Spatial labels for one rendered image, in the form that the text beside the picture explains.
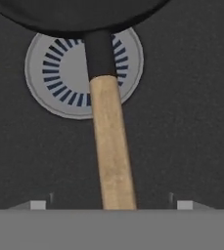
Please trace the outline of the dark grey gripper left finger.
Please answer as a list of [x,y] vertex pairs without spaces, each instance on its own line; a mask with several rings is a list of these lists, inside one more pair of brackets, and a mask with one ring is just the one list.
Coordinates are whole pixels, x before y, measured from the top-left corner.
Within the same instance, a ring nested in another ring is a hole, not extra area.
[[10,207],[10,210],[48,210],[54,201],[54,193],[43,194]]

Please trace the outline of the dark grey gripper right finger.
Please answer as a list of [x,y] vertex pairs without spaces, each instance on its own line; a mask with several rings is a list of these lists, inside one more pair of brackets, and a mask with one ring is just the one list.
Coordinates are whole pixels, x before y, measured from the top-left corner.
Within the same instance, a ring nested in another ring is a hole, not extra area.
[[214,207],[205,203],[199,196],[187,193],[168,194],[168,208],[174,210],[214,210]]

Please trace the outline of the dark grey sink basin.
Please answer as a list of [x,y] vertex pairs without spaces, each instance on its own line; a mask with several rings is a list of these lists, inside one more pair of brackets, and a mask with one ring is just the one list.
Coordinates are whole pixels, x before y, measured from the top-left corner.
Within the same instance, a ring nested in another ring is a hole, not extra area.
[[[123,113],[137,205],[162,209],[174,193],[224,209],[224,0],[169,0],[136,30],[144,72]],[[32,36],[0,16],[0,209],[46,194],[57,207],[98,209],[93,124],[29,93]]]

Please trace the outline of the round grey sink drain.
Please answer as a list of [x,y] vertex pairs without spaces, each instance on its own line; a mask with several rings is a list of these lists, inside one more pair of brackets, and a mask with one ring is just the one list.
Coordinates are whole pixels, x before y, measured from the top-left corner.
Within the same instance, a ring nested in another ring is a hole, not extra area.
[[[143,46],[129,28],[112,37],[112,47],[120,97],[126,102],[143,74]],[[31,95],[51,113],[75,120],[92,117],[82,40],[36,34],[27,49],[24,76]]]

